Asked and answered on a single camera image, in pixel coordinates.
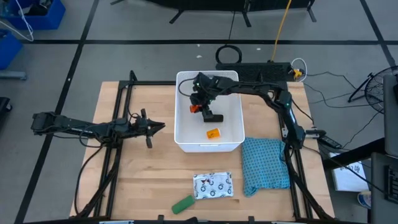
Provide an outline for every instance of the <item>fan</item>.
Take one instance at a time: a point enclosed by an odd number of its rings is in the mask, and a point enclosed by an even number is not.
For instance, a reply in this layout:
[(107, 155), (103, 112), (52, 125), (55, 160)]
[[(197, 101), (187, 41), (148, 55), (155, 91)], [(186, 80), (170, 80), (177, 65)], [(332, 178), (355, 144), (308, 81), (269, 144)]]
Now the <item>fan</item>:
[[(385, 75), (398, 75), (398, 66), (390, 67), (384, 69), (383, 71), (373, 75), (370, 73), (368, 78), (363, 82), (349, 97), (348, 103), (358, 100), (360, 98), (365, 97), (366, 101), (370, 106), (373, 107), (376, 111), (384, 114), (384, 104), (383, 104), (383, 77)], [(353, 98), (355, 94), (364, 86), (365, 86), (365, 94), (363, 96), (359, 96)]]

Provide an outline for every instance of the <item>blue towel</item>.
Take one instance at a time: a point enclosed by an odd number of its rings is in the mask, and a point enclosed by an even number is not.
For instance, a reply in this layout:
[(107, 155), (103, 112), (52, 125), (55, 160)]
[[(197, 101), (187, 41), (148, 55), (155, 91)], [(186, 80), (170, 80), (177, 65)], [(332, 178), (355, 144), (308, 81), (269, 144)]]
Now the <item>blue towel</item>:
[(242, 148), (244, 194), (259, 189), (288, 189), (289, 173), (284, 160), (285, 143), (278, 139), (246, 138)]

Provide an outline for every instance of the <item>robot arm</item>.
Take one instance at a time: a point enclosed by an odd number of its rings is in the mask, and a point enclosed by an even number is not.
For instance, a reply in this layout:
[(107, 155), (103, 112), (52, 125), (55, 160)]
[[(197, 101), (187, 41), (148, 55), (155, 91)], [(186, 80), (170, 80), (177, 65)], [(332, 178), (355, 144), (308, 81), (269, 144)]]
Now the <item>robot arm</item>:
[(303, 127), (297, 124), (292, 110), (292, 95), (275, 83), (236, 82), (228, 77), (209, 78), (199, 73), (193, 81), (190, 95), (191, 112), (202, 112), (204, 122), (222, 122), (223, 115), (213, 114), (209, 104), (219, 95), (240, 93), (260, 96), (282, 119), (288, 130), (287, 141), (294, 149), (300, 149), (305, 140)]
[(101, 144), (117, 144), (122, 139), (146, 136), (147, 146), (152, 148), (150, 137), (164, 128), (165, 124), (147, 119), (145, 109), (141, 110), (141, 116), (133, 118), (136, 120), (134, 123), (130, 123), (127, 118), (121, 118), (108, 123), (93, 124), (53, 112), (41, 112), (33, 115), (31, 129), (38, 135), (68, 133), (95, 138)]

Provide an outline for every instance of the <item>green object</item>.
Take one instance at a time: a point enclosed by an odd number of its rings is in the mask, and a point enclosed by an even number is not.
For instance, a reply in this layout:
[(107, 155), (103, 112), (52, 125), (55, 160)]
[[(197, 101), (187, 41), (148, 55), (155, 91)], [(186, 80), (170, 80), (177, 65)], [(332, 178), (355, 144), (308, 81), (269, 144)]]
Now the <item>green object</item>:
[(188, 197), (182, 199), (172, 207), (172, 211), (174, 214), (178, 214), (185, 209), (187, 209), (189, 206), (193, 205), (195, 203), (195, 200), (193, 199), (192, 195), (189, 195)]

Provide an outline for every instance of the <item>concrete floor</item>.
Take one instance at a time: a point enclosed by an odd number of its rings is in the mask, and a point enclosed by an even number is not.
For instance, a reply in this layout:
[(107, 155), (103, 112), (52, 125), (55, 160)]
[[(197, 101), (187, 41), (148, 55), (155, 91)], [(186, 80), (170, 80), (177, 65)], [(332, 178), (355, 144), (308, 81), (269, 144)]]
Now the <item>concrete floor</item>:
[[(78, 48), (90, 10), (98, 0), (63, 0), (67, 9), (58, 30), (34, 32), (37, 40), (55, 44), (25, 44), (10, 70), (23, 70), (26, 81), (0, 80), (0, 96), (11, 98), (14, 110), (0, 131), (0, 219), (12, 223), (29, 183), (44, 137), (33, 136), (32, 114), (53, 111), (58, 103), (65, 78)], [(127, 0), (110, 6), (99, 0), (87, 40), (181, 40), (227, 39), (232, 20), (230, 12), (184, 12), (175, 24), (168, 21), (176, 10), (142, 0)], [(366, 0), (384, 40), (398, 40), (395, 28), (395, 0)], [(322, 42), (317, 45), (281, 44), (276, 62), (302, 57), (308, 72), (331, 71), (359, 86), (370, 72), (389, 66), (360, 0), (317, 0), (313, 5), (317, 22), (303, 9), (289, 11), (281, 40), (373, 40), (366, 44)], [(273, 40), (283, 11), (250, 12), (252, 28), (247, 28), (237, 14), (232, 39)], [(85, 44), (74, 72), (62, 114), (91, 121), (103, 81), (128, 78), (133, 69), (139, 80), (175, 80), (182, 70), (214, 70), (215, 52), (221, 44)], [(273, 45), (238, 45), (243, 62), (266, 62)], [(398, 46), (389, 45), (398, 60)], [(224, 62), (236, 60), (235, 54), (222, 53)], [(332, 97), (353, 91), (342, 78), (328, 75), (308, 77), (305, 83)], [(309, 102), (321, 99), (319, 93), (306, 88)], [(347, 97), (330, 100), (334, 106), (346, 106)], [(365, 99), (352, 105), (366, 104)], [(370, 106), (329, 108), (324, 103), (310, 105), (315, 124), (329, 137), (345, 144), (376, 113)], [(383, 137), (383, 116), (377, 115), (348, 149)], [(39, 183), (25, 222), (67, 218), (70, 212), (76, 177), (84, 154), (78, 141), (53, 139)], [(336, 192), (330, 183), (336, 216), (342, 220), (366, 222), (366, 209), (356, 201), (356, 194)]]

